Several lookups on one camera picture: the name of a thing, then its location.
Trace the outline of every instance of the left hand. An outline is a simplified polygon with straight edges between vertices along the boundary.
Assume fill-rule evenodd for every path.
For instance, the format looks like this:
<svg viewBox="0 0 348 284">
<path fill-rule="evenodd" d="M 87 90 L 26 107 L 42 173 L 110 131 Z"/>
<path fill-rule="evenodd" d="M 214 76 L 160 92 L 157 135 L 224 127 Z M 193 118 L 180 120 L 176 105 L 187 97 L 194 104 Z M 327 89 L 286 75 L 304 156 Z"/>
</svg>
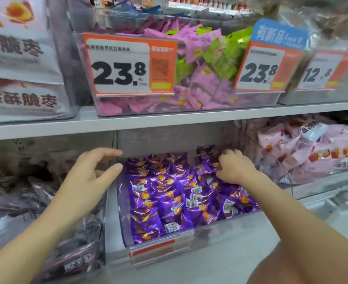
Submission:
<svg viewBox="0 0 348 284">
<path fill-rule="evenodd" d="M 69 223 L 86 216 L 123 169 L 121 163 L 116 163 L 103 172 L 95 170 L 96 165 L 122 154 L 121 150 L 113 148 L 95 148 L 82 153 L 47 210 L 55 211 Z"/>
</svg>

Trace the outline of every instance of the metal shelf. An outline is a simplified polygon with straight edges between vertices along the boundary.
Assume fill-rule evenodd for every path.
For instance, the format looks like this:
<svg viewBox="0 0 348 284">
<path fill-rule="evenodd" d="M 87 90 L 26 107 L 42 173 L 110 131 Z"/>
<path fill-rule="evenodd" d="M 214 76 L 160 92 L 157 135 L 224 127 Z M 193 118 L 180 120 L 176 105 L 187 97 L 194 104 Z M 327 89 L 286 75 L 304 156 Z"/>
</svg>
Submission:
<svg viewBox="0 0 348 284">
<path fill-rule="evenodd" d="M 215 121 L 275 117 L 281 115 L 309 114 L 348 110 L 348 102 L 261 107 L 239 110 L 217 110 L 181 112 L 172 114 L 135 115 L 122 117 L 98 117 L 94 107 L 82 107 L 78 115 L 68 120 L 39 121 L 17 124 L 0 124 L 0 140 L 48 135 L 91 133 L 120 129 L 149 128 L 190 123 L 208 123 Z"/>
</svg>

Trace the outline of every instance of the blue sign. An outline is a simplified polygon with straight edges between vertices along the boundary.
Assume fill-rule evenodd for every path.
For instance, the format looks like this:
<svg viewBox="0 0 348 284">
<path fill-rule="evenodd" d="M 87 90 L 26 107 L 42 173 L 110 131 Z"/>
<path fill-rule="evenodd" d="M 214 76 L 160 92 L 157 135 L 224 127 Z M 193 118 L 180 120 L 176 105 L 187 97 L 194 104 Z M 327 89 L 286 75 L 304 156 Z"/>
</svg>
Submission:
<svg viewBox="0 0 348 284">
<path fill-rule="evenodd" d="M 304 50 L 308 32 L 269 19 L 260 19 L 253 27 L 251 42 L 265 43 L 277 47 Z"/>
</svg>

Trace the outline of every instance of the supermarket shelf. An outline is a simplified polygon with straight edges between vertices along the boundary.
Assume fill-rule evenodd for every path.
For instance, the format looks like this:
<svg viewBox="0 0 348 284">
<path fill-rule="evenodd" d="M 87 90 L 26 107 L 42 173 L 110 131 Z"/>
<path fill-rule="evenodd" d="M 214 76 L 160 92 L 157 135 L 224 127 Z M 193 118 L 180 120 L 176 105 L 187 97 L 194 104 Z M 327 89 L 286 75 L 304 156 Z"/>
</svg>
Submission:
<svg viewBox="0 0 348 284">
<path fill-rule="evenodd" d="M 348 110 L 348 102 L 301 106 L 284 106 L 278 104 L 275 107 L 261 107 L 253 109 L 198 111 L 186 113 L 181 112 L 110 118 L 98 117 L 95 108 L 89 106 L 82 107 L 75 118 L 68 120 L 0 124 L 0 140 L 48 135 L 91 133 L 97 131 L 113 131 L 120 129 L 149 128 L 190 123 L 208 123 L 215 121 L 309 114 L 338 110 Z"/>
</svg>

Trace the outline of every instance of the hand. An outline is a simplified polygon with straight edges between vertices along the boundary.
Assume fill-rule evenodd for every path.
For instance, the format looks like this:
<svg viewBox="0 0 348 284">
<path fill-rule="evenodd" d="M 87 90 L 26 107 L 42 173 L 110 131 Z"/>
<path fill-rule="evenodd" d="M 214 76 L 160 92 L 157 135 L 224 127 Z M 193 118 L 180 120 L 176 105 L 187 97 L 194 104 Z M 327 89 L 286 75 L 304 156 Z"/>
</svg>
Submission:
<svg viewBox="0 0 348 284">
<path fill-rule="evenodd" d="M 90 213 L 123 169 L 123 165 L 117 163 L 103 172 L 95 170 L 96 165 L 122 154 L 121 150 L 112 148 L 96 148 L 82 153 L 47 210 L 64 217 L 63 222 L 69 224 Z"/>
<path fill-rule="evenodd" d="M 219 162 L 221 170 L 216 172 L 216 176 L 227 183 L 240 184 L 247 190 L 252 179 L 260 173 L 253 162 L 238 149 L 226 149 L 224 154 L 219 156 Z"/>
</svg>

